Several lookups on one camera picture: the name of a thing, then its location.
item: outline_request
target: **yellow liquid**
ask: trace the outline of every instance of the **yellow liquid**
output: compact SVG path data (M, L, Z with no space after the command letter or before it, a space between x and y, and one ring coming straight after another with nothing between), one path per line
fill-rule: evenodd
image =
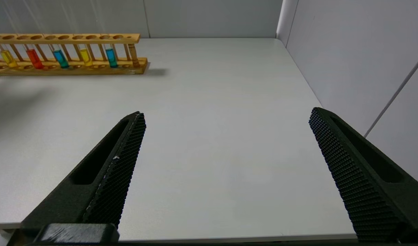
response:
M1 56L9 67L17 67L17 62L13 59L13 56L8 50L2 50Z
M81 57L83 58L84 65L93 66L92 59L90 59L89 52L86 49L80 50Z

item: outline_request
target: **blue test tube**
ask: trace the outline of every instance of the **blue test tube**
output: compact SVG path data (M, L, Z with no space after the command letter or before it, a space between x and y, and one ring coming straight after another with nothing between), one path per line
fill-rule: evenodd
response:
M110 67L118 67L118 62L116 61L115 52L113 51L112 46L109 45L109 48L107 48L107 45L104 46L106 47L106 54Z
M65 55L63 55L62 50L60 50L60 47L58 45L51 45L50 46L52 53L54 54L55 59L60 64L61 68L68 68L69 64L68 61L65 58Z

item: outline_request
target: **red test tube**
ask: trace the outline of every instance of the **red test tube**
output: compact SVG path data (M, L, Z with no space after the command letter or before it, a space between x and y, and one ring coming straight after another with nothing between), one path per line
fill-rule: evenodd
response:
M42 61L40 60L39 56L37 56L36 50L34 48L28 47L28 45L25 45L25 47L26 47L26 54L28 55L29 60L31 61L34 68L35 69L42 69L43 64L42 64Z

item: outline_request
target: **red liquid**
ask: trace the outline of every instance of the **red liquid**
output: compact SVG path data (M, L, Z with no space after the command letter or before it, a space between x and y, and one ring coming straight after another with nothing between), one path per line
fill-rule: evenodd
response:
M42 61L39 59L39 56L37 56L36 50L26 50L26 54L28 55L29 60L36 69L43 68Z

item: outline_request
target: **yellow test tube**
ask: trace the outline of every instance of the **yellow test tube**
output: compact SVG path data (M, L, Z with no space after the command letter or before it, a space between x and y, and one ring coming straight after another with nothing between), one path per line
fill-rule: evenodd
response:
M0 45L0 53L1 53L2 58L4 59L4 61L7 63L9 67L18 66L16 60L13 58L10 51L7 49L4 49L1 45Z
M89 55L89 52L87 51L87 47L84 47L84 49L80 50L81 58L84 61L84 65L89 67L93 66L92 58Z

